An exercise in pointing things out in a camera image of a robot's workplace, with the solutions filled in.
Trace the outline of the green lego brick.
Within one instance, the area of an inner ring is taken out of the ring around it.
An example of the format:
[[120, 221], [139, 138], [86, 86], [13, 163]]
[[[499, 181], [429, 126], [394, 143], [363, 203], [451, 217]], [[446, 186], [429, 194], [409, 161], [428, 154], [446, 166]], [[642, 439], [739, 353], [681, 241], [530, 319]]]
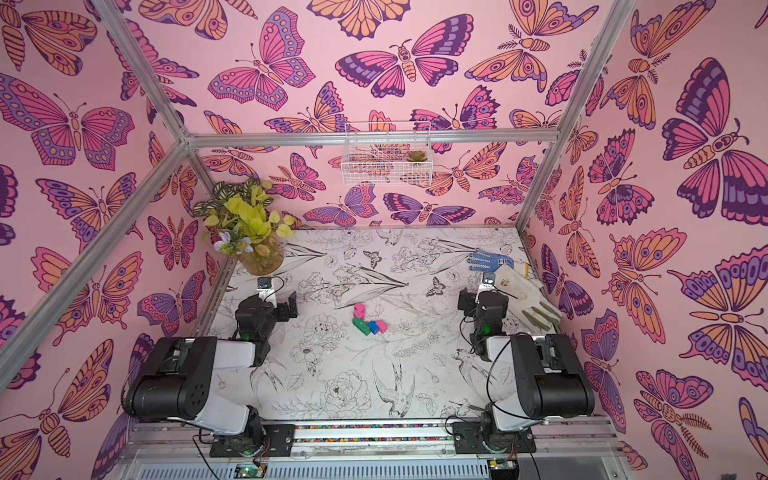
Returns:
[[371, 334], [371, 329], [370, 329], [369, 325], [365, 321], [363, 321], [362, 319], [360, 319], [358, 317], [354, 317], [352, 319], [352, 323], [355, 326], [355, 328], [357, 330], [359, 330], [363, 335], [368, 336], [368, 335]]

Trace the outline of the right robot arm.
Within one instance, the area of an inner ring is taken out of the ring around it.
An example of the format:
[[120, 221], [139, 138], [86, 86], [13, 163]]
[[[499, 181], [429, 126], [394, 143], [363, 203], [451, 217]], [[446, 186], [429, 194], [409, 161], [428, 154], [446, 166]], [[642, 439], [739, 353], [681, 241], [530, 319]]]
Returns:
[[488, 289], [459, 293], [457, 309], [472, 323], [474, 352], [491, 368], [509, 367], [515, 380], [514, 392], [496, 399], [491, 394], [493, 370], [488, 371], [488, 404], [479, 419], [461, 420], [453, 428], [459, 453], [534, 453], [533, 426], [594, 413], [594, 394], [566, 335], [505, 334], [503, 320], [512, 298]]

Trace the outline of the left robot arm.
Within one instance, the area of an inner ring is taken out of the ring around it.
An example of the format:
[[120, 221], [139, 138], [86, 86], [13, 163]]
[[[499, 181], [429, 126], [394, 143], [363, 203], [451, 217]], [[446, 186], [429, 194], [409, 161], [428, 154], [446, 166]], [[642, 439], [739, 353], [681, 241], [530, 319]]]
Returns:
[[277, 324], [298, 317], [297, 295], [284, 303], [252, 295], [235, 311], [233, 340], [168, 337], [157, 342], [122, 396], [124, 412], [146, 422], [177, 421], [211, 433], [221, 455], [254, 456], [267, 451], [269, 437], [256, 408], [216, 392], [221, 370], [263, 365]]

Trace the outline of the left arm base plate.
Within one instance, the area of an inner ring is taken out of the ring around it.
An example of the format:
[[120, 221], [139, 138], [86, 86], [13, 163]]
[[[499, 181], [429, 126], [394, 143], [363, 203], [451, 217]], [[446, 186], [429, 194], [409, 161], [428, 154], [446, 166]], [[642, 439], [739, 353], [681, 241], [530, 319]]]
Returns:
[[289, 457], [294, 445], [294, 424], [261, 425], [252, 436], [248, 431], [239, 435], [215, 436], [210, 447], [211, 458], [270, 458]]

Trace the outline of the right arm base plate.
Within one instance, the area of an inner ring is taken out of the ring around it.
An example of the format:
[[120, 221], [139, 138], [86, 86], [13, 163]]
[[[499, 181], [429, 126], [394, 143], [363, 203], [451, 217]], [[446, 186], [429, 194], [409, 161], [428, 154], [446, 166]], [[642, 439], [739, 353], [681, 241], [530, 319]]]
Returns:
[[535, 453], [530, 430], [504, 432], [480, 421], [455, 421], [449, 427], [457, 454]]

